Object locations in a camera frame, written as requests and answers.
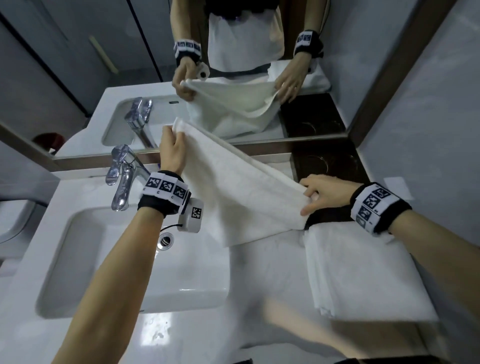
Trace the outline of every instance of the hand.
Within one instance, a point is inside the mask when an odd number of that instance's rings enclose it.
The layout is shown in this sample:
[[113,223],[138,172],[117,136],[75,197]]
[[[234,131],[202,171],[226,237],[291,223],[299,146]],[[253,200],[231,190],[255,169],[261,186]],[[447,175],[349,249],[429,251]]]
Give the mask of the hand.
[[172,86],[175,87],[177,95],[185,101],[193,101],[195,96],[195,91],[180,85],[180,82],[189,78],[197,78],[197,65],[190,57],[183,57],[173,75]]
[[185,134],[178,132],[175,137],[172,127],[164,126],[160,143],[161,169],[169,170],[180,176],[185,168],[186,153]]
[[344,181],[325,174],[311,174],[302,179],[300,184],[307,187],[305,196],[311,197],[315,192],[320,196],[318,200],[301,210],[302,216],[307,216],[320,208],[346,206],[350,204],[353,193],[362,186],[362,183]]
[[298,52],[288,63],[282,74],[275,81],[275,88],[279,90],[277,97],[280,103],[292,102],[305,81],[312,55],[307,52]]

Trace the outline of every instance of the wristband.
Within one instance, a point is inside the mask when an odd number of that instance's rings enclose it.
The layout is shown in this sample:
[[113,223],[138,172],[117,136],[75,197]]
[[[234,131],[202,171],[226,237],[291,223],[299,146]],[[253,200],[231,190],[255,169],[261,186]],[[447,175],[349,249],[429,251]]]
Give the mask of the wristband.
[[177,40],[173,46],[173,52],[175,53],[177,67],[180,65],[180,60],[183,57],[190,57],[195,64],[198,64],[202,59],[202,47],[200,43],[191,39]]
[[180,209],[184,211],[191,195],[188,185],[179,175],[161,170],[150,174],[138,208],[151,207],[164,216],[175,215]]
[[396,194],[373,182],[359,187],[350,199],[351,217],[372,235],[387,231],[392,222],[412,207]]
[[320,35],[314,30],[304,30],[297,38],[293,56],[298,52],[307,52],[312,55],[312,58],[319,58],[324,56],[324,45],[320,40]]

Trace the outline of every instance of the qr code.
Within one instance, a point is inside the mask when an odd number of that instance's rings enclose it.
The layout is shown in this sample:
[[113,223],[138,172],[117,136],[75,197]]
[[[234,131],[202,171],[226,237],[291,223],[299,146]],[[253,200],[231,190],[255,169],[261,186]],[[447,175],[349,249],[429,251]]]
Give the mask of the qr code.
[[192,209],[192,217],[193,218],[200,218],[202,217],[202,209],[198,207],[194,207]]
[[175,186],[175,190],[173,191],[173,194],[176,196],[176,197],[180,197],[181,199],[183,199],[185,197],[185,194],[187,193],[186,190],[184,190],[183,188],[181,187],[178,187],[178,186]]
[[174,184],[172,182],[163,181],[162,184],[160,185],[160,190],[167,191],[167,192],[172,192],[173,186],[174,186]]
[[370,216],[372,216],[372,212],[369,209],[367,209],[365,206],[362,206],[360,207],[358,215],[362,219],[368,221],[370,219]]
[[355,221],[357,221],[360,226],[362,226],[363,228],[365,228],[365,224],[366,224],[367,222],[366,222],[364,219],[362,219],[360,216],[357,215],[357,218],[355,219]]
[[159,178],[150,177],[150,178],[148,179],[147,184],[145,185],[145,187],[158,188],[158,186],[160,185],[160,181],[162,181],[162,180],[159,179]]
[[378,198],[377,196],[374,196],[372,194],[368,195],[368,197],[363,201],[363,204],[366,206],[366,207],[369,207],[371,209],[373,209],[375,206],[378,205],[378,203],[381,201],[380,198]]
[[372,193],[379,198],[385,198],[391,195],[390,192],[388,192],[386,189],[383,189],[383,188],[379,188],[373,191]]

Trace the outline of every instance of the sink overflow hole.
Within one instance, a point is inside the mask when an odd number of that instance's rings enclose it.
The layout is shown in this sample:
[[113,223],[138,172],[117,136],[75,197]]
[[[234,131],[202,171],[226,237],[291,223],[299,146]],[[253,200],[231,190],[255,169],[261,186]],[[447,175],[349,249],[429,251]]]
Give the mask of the sink overflow hole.
[[158,243],[156,245],[157,249],[159,250],[167,250],[169,247],[173,245],[173,235],[169,232],[164,232],[158,238]]

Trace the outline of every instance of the forearm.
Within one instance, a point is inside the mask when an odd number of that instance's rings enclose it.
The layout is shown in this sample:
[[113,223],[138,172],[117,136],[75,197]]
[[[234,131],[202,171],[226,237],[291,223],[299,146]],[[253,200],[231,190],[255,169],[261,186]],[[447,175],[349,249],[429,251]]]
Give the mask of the forearm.
[[480,248],[412,210],[398,216],[389,231],[480,320]]
[[192,38],[188,2],[189,0],[173,0],[172,2],[170,25],[175,40]]
[[117,363],[133,333],[163,215],[141,208],[95,273],[53,363]]
[[304,30],[310,29],[320,32],[326,4],[327,0],[307,0]]

